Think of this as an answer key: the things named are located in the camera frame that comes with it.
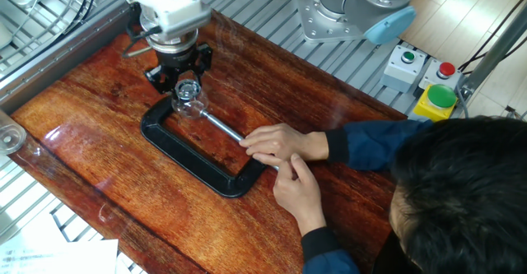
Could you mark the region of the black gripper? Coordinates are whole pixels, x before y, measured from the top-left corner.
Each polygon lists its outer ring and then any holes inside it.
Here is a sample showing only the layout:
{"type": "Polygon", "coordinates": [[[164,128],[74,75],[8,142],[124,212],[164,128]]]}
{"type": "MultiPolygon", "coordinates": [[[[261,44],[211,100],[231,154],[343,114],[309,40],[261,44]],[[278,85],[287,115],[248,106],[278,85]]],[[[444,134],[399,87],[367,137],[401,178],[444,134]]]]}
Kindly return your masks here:
{"type": "Polygon", "coordinates": [[[146,79],[160,93],[165,94],[175,89],[180,72],[194,69],[199,85],[202,85],[203,74],[212,66],[212,48],[207,43],[198,47],[196,44],[178,53],[156,52],[159,66],[144,72],[146,79]]]}

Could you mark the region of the person's right hand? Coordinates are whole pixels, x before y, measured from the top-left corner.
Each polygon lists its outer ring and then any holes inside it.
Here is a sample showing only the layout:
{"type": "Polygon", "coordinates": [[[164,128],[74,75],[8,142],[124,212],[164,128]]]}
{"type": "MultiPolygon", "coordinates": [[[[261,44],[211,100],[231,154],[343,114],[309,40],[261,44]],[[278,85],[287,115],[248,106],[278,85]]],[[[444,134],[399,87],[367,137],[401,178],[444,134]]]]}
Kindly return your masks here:
{"type": "Polygon", "coordinates": [[[326,160],[329,144],[324,132],[301,133],[285,123],[262,126],[239,144],[246,154],[266,165],[278,166],[297,154],[303,160],[326,160]]]}

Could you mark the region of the person's left hand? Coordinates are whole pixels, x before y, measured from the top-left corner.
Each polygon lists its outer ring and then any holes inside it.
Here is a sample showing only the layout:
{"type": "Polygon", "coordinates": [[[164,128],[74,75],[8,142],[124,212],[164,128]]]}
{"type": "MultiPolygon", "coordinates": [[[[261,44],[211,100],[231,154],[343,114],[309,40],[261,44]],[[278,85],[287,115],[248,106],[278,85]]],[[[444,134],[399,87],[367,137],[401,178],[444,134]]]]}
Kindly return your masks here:
{"type": "Polygon", "coordinates": [[[279,164],[273,195],[277,204],[295,218],[302,237],[326,226],[319,185],[298,154],[279,164]]]}

